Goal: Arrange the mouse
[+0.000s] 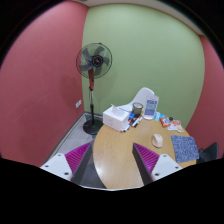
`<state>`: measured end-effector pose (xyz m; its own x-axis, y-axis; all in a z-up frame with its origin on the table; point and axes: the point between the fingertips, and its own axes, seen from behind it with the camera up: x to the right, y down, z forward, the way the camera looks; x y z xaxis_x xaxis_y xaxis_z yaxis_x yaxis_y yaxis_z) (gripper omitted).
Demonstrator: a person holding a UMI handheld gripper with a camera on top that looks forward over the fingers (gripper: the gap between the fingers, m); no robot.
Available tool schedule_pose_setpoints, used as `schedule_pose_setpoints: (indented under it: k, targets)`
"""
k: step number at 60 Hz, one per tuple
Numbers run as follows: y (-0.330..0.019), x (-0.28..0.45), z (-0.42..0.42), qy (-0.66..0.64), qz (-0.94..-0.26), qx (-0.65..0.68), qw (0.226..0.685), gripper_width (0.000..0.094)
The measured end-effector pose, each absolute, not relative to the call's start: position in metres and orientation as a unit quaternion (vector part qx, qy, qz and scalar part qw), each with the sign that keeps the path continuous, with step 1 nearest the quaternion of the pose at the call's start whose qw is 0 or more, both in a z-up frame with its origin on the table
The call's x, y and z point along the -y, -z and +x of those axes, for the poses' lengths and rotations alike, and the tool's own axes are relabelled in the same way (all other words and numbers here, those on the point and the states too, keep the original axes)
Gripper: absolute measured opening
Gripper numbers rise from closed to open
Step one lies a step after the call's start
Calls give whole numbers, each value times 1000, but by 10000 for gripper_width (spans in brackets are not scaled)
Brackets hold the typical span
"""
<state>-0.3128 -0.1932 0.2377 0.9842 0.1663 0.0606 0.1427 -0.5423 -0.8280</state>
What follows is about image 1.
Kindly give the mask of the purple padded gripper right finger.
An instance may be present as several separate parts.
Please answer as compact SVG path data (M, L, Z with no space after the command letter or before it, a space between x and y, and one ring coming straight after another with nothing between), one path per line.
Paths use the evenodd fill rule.
M133 144L132 153L144 185L182 169L168 154L158 155L137 143Z

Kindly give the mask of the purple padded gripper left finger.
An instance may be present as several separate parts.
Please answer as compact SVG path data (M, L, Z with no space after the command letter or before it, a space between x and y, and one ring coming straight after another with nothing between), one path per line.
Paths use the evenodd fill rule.
M92 143L88 142L66 154L56 153L41 166L41 169L75 184L79 184L84 175L91 153Z

